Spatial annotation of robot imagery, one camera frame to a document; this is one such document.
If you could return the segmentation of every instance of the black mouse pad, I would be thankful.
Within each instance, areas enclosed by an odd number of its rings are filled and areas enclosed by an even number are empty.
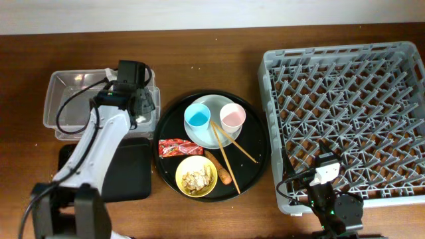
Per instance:
[[[59,152],[58,170],[68,161],[76,144]],[[104,202],[145,199],[151,194],[150,142],[146,138],[123,139],[112,158],[102,187]]]

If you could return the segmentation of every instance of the black round tray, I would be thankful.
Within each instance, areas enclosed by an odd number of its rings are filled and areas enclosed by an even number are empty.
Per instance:
[[[242,126],[242,131],[236,139],[236,142],[253,156],[258,163],[251,161],[233,144],[224,148],[230,166],[232,167],[234,177],[238,183],[240,193],[244,193],[258,181],[266,170],[270,160],[270,142],[268,139],[268,131],[266,130],[264,122],[256,113],[256,110],[245,100],[227,92],[216,90],[197,92],[196,94],[184,97],[182,100],[178,100],[176,104],[171,106],[165,114],[163,114],[157,124],[157,129],[153,137],[153,151],[157,170],[172,189],[184,195],[175,182],[175,171],[180,162],[188,156],[159,158],[158,141],[160,139],[186,139],[190,141],[183,126],[183,114],[187,106],[192,104],[197,98],[208,94],[226,96],[233,102],[240,104],[246,110],[246,121]],[[224,168],[227,168],[220,149],[206,150],[210,151]],[[229,185],[224,185],[219,179],[214,190],[207,196],[189,198],[203,202],[218,202],[232,199],[237,196],[238,191],[233,182]]]

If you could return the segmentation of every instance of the wooden chopstick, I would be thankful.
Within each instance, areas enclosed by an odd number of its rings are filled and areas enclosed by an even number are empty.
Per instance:
[[[253,160],[254,163],[258,163],[253,157],[251,157],[251,155],[249,153],[247,153],[237,142],[235,142],[235,140],[233,140],[233,138],[231,138],[231,136],[229,136],[225,130],[223,130],[220,126],[218,126],[215,122],[211,122],[218,130],[220,130],[220,132],[226,136],[226,138],[228,138],[235,146],[237,146],[237,148],[239,148],[246,156],[248,156],[248,158],[250,158],[251,160]]]
[[[231,177],[232,177],[232,179],[233,179],[234,186],[236,186],[236,190],[238,191],[238,194],[240,194],[240,190],[239,190],[238,183],[236,182],[236,179],[234,178],[232,168],[230,168],[230,163],[228,163],[226,153],[224,152],[223,146],[221,145],[220,138],[218,138],[217,131],[215,130],[215,127],[214,127],[213,123],[214,123],[214,122],[213,122],[213,121],[211,121],[211,127],[212,127],[212,130],[214,131],[214,135],[215,135],[215,137],[216,137],[216,139],[217,139],[218,146],[220,146],[221,153],[223,154],[224,160],[226,161],[227,169],[228,169],[228,171],[229,171],[229,173],[230,173],[230,176],[231,176]]]

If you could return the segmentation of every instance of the white wall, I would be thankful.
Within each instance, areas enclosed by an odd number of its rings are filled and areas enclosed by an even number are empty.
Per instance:
[[[0,0],[0,35],[425,21],[425,0]]]

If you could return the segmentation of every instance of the plastic dish rack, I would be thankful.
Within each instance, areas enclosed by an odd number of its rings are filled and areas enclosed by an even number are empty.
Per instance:
[[[411,42],[266,52],[258,79],[275,185],[283,153],[303,171],[324,139],[343,159],[334,189],[361,195],[365,207],[425,202],[424,77]],[[307,200],[291,184],[281,190]],[[283,213],[311,212],[277,200]]]

